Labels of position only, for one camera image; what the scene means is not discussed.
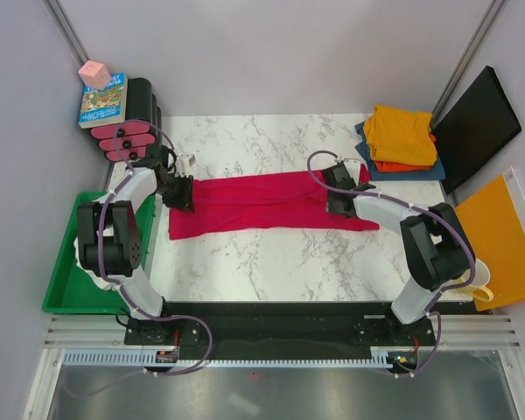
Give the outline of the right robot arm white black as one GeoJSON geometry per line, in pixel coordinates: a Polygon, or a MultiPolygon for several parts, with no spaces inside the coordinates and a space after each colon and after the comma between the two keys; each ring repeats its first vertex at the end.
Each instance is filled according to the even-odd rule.
{"type": "Polygon", "coordinates": [[[329,213],[371,221],[402,238],[410,279],[391,303],[382,330],[389,342],[403,344],[446,291],[465,288],[475,277],[476,257],[455,210],[444,202],[423,209],[385,195],[355,182],[342,162],[322,176],[329,213]]]}

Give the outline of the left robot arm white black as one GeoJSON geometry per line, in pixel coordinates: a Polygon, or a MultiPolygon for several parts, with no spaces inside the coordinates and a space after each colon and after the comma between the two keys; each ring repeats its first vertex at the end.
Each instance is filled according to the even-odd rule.
{"type": "Polygon", "coordinates": [[[192,213],[195,163],[195,156],[163,146],[159,155],[129,164],[114,188],[76,210],[77,266],[97,288],[116,292],[133,318],[147,319],[144,334],[156,344],[171,340],[175,325],[161,315],[165,300],[142,266],[137,210],[157,194],[166,207],[192,213]]]}

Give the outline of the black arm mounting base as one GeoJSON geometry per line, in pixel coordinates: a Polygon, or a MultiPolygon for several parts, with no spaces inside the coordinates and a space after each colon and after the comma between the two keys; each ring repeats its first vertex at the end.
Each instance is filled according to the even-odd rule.
{"type": "Polygon", "coordinates": [[[372,347],[428,347],[432,323],[400,325],[388,303],[167,303],[171,322],[128,322],[124,342],[177,345],[184,356],[255,359],[364,358],[372,347]]]}

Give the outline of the crimson red t-shirt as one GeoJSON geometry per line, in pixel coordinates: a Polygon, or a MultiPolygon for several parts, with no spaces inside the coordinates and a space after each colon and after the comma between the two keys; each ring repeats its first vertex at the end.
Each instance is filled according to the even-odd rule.
{"type": "Polygon", "coordinates": [[[176,241],[249,228],[379,229],[372,221],[328,213],[326,199],[327,190],[308,171],[195,180],[195,210],[172,208],[168,234],[176,241]]]}

